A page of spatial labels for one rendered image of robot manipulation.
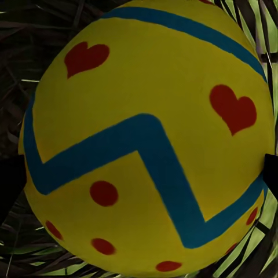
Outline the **wicker basket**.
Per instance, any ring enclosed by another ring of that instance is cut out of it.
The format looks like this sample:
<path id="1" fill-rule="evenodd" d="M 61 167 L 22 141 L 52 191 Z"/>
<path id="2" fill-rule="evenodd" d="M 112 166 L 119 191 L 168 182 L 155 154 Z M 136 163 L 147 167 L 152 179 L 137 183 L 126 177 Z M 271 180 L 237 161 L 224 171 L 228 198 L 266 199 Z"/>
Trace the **wicker basket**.
<path id="1" fill-rule="evenodd" d="M 42 63 L 51 64 L 53 60 L 41 57 L 39 55 L 38 45 L 48 45 L 48 46 L 66 46 L 78 32 L 81 32 L 78 29 L 78 26 L 87 27 L 90 23 L 95 21 L 95 18 L 99 18 L 104 15 L 93 4 L 87 0 L 73 0 L 79 6 L 73 5 L 71 3 L 61 2 L 59 0 L 41 0 L 46 2 L 46 4 L 56 8 L 59 11 L 67 14 L 66 16 L 60 14 L 56 11 L 50 10 L 38 4 L 32 4 L 31 0 L 27 0 L 28 5 L 21 6 L 18 8 L 11 8 L 6 10 L 0 10 L 1 13 L 7 12 L 16 12 L 16 11 L 29 11 L 30 24 L 28 23 L 17 23 L 11 21 L 2 21 L 0 20 L 0 27 L 2 28 L 14 28 L 12 30 L 0 31 L 0 43 L 9 43 L 9 44 L 19 44 L 19 45 L 32 45 L 31 47 L 24 48 L 15 48 L 9 50 L 0 50 L 0 72 L 4 67 L 9 71 L 6 75 L 0 77 L 0 81 L 4 81 L 7 78 L 13 77 L 16 83 L 8 87 L 7 89 L 0 92 L 0 126 L 6 125 L 7 130 L 0 132 L 0 162 L 9 157 L 16 156 L 14 150 L 19 148 L 19 138 L 21 132 L 21 123 L 23 122 L 27 106 L 23 109 L 20 109 L 18 105 L 14 104 L 12 101 L 18 95 L 19 92 L 22 92 L 26 99 L 30 101 L 31 97 L 28 95 L 26 90 L 31 89 L 32 87 L 37 86 L 31 85 L 23 87 L 18 80 L 16 74 L 20 71 L 29 71 L 29 72 L 38 72 L 39 80 L 43 77 L 43 74 L 47 69 L 41 67 Z M 110 0 L 116 7 L 119 7 L 120 4 L 116 3 L 114 0 Z M 128 3 L 130 0 L 119 0 L 122 5 Z M 234 16 L 231 13 L 228 5 L 225 0 L 213 0 L 214 4 L 219 8 L 226 10 L 228 15 Z M 273 21 L 278 28 L 278 11 L 273 0 L 258 0 L 259 11 L 262 21 L 262 29 L 264 34 L 264 40 L 266 45 L 266 54 L 263 54 L 261 40 L 259 37 L 259 31 L 256 21 L 255 13 L 249 4 L 248 0 L 233 0 L 236 14 L 236 22 L 243 30 L 242 22 L 239 15 L 239 10 L 243 15 L 243 18 L 255 40 L 255 48 L 257 56 L 261 62 L 261 65 L 265 67 L 267 63 L 268 69 L 268 85 L 270 89 L 270 95 L 273 104 L 273 80 L 272 80 L 272 65 L 271 63 L 278 63 L 278 53 L 270 53 L 269 47 L 269 37 L 268 37 L 268 25 L 266 19 L 266 9 L 267 7 L 270 15 L 273 18 Z M 48 25 L 36 25 L 34 21 L 33 9 L 40 8 L 44 11 L 54 14 L 55 16 L 61 17 L 69 22 L 73 23 L 72 28 L 48 26 Z M 52 29 L 57 30 L 71 30 L 69 36 L 53 31 Z M 8 61 L 9 58 L 15 56 L 18 53 L 21 53 L 24 50 L 34 50 L 35 56 L 28 58 L 21 58 L 19 60 Z M 11 70 L 9 63 L 36 63 L 37 69 L 14 69 Z M 12 90 L 19 86 L 19 89 L 16 90 L 12 96 L 7 99 L 6 97 L 12 92 Z M 7 109 L 11 114 L 11 118 L 6 118 L 2 116 L 2 110 Z M 275 156 L 278 156 L 278 114 L 275 125 Z M 13 142 L 12 145 L 8 146 L 2 138 L 8 138 Z M 26 197 L 25 193 L 22 192 L 20 197 Z M 273 220 L 273 225 L 268 229 L 265 225 L 260 222 L 261 216 L 264 212 L 264 204 L 261 207 L 258 218 L 255 220 L 254 224 L 250 228 L 260 229 L 266 236 L 261 240 L 259 245 L 256 246 L 255 250 L 250 254 L 246 261 L 241 265 L 241 267 L 236 271 L 232 278 L 275 278 L 278 275 L 278 255 L 276 258 L 266 267 L 262 272 L 265 264 L 269 260 L 270 256 L 273 253 L 273 250 L 278 244 L 278 205 L 276 208 L 275 218 Z M 20 222 L 27 224 L 41 225 L 38 221 L 34 212 L 32 212 L 29 203 L 16 201 L 14 208 L 22 209 L 23 213 L 16 214 L 9 212 L 8 216 L 5 218 L 4 222 Z M 248 231 L 248 233 L 250 232 Z M 247 234 L 248 234 L 247 233 Z M 0 226 L 0 234 L 12 234 L 17 235 L 16 240 L 12 239 L 0 239 L 0 245 L 21 248 L 24 246 L 48 246 L 48 247 L 62 247 L 59 243 L 48 243 L 40 242 L 40 240 L 51 237 L 50 234 L 44 230 L 44 227 L 39 227 L 36 229 L 21 229 L 13 228 L 5 223 Z M 246 234 L 246 235 L 247 235 Z M 19 235 L 36 235 L 24 240 L 18 240 Z M 246 236 L 245 235 L 245 236 Z M 244 254 L 247 250 L 252 233 L 250 234 L 245 246 L 240 252 L 236 260 L 234 260 L 230 267 L 221 274 L 218 278 L 227 278 L 241 263 L 244 257 Z M 199 273 L 193 278 L 215 278 L 213 274 L 218 270 L 218 268 L 225 262 L 225 260 L 231 255 L 231 253 L 237 248 L 238 243 L 235 248 L 230 251 L 227 255 L 222 257 L 222 259 L 211 264 L 210 266 L 199 270 Z M 44 248 L 41 250 L 33 251 L 26 254 L 0 254 L 0 278 L 81 278 L 83 276 L 92 274 L 90 278 L 99 278 L 100 276 L 107 273 L 107 271 L 102 270 L 94 265 L 87 264 L 82 269 L 76 271 L 72 275 L 68 275 L 67 267 L 74 264 L 82 264 L 84 261 L 77 256 L 71 254 L 65 248 L 62 251 L 45 254 L 45 255 L 34 255 L 35 253 L 47 250 Z M 34 266 L 33 263 L 45 262 L 42 265 Z M 65 276 L 42 276 L 42 274 L 53 272 L 65 268 Z M 104 278 L 115 278 L 121 275 L 114 274 L 106 276 Z"/>

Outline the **easter egg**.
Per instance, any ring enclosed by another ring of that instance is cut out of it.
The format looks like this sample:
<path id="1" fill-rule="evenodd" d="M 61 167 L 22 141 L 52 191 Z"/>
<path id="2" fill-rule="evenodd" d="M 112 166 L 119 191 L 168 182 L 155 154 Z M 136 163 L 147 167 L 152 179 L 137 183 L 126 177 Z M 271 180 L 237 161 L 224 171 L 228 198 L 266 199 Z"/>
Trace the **easter egg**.
<path id="1" fill-rule="evenodd" d="M 180 278 L 258 218 L 275 154 L 270 89 L 250 40 L 210 0 L 130 0 L 95 18 L 28 102 L 18 155 L 32 212 L 88 264 Z"/>

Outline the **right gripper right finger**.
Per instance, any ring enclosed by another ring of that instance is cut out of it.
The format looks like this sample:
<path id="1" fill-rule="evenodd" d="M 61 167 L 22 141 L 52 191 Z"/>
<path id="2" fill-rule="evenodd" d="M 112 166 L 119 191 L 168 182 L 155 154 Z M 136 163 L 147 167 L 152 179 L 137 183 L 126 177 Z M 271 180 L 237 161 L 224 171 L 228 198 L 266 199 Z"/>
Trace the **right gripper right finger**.
<path id="1" fill-rule="evenodd" d="M 265 155 L 263 180 L 278 200 L 278 156 Z"/>

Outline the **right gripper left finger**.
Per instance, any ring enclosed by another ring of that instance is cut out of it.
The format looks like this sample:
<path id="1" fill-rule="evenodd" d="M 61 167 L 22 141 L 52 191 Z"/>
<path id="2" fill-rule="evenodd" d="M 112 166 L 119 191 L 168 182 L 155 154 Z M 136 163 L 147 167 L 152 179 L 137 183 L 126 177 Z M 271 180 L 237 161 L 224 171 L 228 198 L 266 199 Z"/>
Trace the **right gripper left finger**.
<path id="1" fill-rule="evenodd" d="M 27 184 L 24 155 L 0 162 L 0 226 Z"/>

